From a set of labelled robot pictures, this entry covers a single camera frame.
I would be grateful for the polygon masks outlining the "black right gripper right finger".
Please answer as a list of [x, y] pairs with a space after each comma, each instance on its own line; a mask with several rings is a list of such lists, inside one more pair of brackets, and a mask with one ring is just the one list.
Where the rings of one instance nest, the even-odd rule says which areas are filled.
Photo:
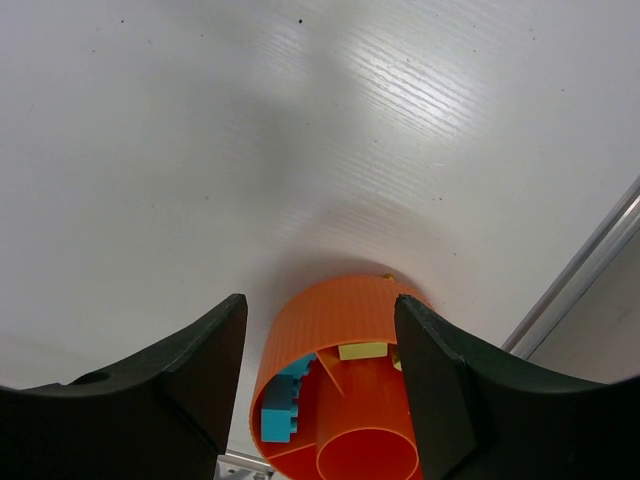
[[426, 479], [636, 479], [639, 380], [522, 360], [409, 295], [395, 330]]

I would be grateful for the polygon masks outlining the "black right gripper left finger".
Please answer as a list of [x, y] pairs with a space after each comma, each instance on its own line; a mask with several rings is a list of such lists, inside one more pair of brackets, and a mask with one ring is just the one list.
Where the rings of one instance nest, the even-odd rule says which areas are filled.
[[228, 444], [248, 306], [73, 382], [1, 390], [4, 479], [211, 479]]

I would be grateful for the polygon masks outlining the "teal lego brick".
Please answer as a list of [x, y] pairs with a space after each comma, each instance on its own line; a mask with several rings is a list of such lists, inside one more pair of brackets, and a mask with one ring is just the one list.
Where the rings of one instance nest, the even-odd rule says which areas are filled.
[[289, 443], [298, 432], [302, 380], [310, 373], [315, 360], [314, 353], [301, 357], [268, 382], [260, 409], [263, 442]]

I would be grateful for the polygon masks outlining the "lime green studded lego brick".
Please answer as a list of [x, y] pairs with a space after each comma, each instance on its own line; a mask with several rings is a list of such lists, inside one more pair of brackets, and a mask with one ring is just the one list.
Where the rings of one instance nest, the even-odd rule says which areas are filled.
[[388, 355], [388, 344], [385, 342], [343, 344], [338, 346], [338, 353], [341, 361], [384, 358]]

